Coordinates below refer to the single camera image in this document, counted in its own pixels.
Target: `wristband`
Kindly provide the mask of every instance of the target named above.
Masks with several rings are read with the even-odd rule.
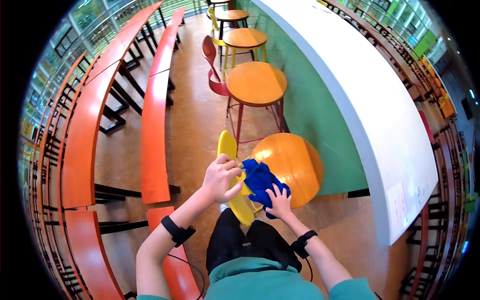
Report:
[[[182,245],[196,232],[195,228],[192,226],[189,226],[187,229],[178,227],[175,223],[173,223],[172,219],[170,219],[170,216],[165,216],[162,219],[162,225],[172,235],[172,241],[177,243],[175,248],[178,248],[180,245]]]
[[[305,259],[308,257],[308,253],[305,251],[305,246],[307,245],[307,240],[313,236],[318,236],[318,234],[310,230],[301,237],[298,238],[295,242],[293,242],[290,247],[292,248],[295,253],[298,254],[302,259]]]

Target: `white countertop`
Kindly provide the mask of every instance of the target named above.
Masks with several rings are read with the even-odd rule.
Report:
[[[432,147],[408,91],[355,28],[314,0],[252,0],[297,44],[335,99],[365,171],[377,241],[392,245],[437,181]]]

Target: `right hand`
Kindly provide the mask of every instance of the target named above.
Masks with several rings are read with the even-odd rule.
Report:
[[[293,214],[290,208],[292,195],[290,194],[290,196],[287,197],[287,189],[284,188],[280,193],[280,189],[277,187],[277,185],[274,183],[272,185],[273,189],[275,190],[275,194],[271,189],[265,190],[265,192],[270,196],[270,200],[272,200],[272,208],[267,207],[265,211],[283,221],[285,218]]]
[[[224,153],[208,166],[201,189],[207,193],[210,204],[228,202],[241,191],[243,181],[230,188],[236,176],[241,176],[239,165]]]

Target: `blue cloth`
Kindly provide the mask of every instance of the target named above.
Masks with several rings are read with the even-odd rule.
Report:
[[[261,162],[259,164],[255,159],[246,159],[242,163],[242,169],[247,173],[247,177],[243,182],[247,185],[250,191],[253,192],[253,194],[248,195],[248,198],[253,202],[263,204],[264,210],[267,207],[272,208],[272,200],[270,200],[270,196],[265,192],[266,189],[271,189],[275,194],[272,183],[277,185],[280,192],[283,191],[283,188],[286,188],[287,197],[290,196],[290,188],[286,184],[281,183],[275,175],[270,172],[270,169],[265,163]],[[268,212],[265,212],[265,214],[269,219],[276,219],[275,216]]]

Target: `teal sweatshirt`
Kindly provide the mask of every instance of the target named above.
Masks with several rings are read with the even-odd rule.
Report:
[[[259,257],[240,257],[219,265],[210,273],[210,287],[205,300],[325,299],[315,284],[303,279],[291,266],[288,266],[286,271],[255,272],[269,266],[281,268],[279,262]],[[364,277],[338,283],[328,296],[330,300],[376,299]],[[165,298],[138,295],[137,300],[165,300]]]

